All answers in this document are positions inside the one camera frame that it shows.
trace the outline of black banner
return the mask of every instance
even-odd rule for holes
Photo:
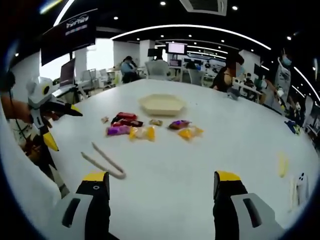
[[[97,9],[73,16],[51,28],[41,38],[42,66],[96,42]]]

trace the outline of cable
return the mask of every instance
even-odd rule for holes
[[[28,140],[27,140],[24,132],[22,131],[22,129],[21,129],[19,123],[18,123],[18,120],[17,120],[14,103],[12,102],[11,90],[9,91],[9,96],[10,96],[10,102],[11,102],[11,106],[12,106],[12,112],[13,112],[13,116],[14,116],[14,119],[15,119],[15,123],[16,123],[16,125],[18,126],[18,129],[19,129],[20,133],[22,134],[23,138],[24,138],[25,141],[27,142]]]

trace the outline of face mask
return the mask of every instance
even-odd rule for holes
[[[291,65],[291,60],[287,58],[287,56],[282,57],[282,61],[285,65],[290,66]]]

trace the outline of air conditioner vent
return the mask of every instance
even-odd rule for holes
[[[228,0],[180,0],[180,2],[190,13],[227,15]]]

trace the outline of hexagonal tray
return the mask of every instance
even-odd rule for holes
[[[186,102],[175,95],[151,94],[138,100],[150,115],[175,116],[186,106]]]

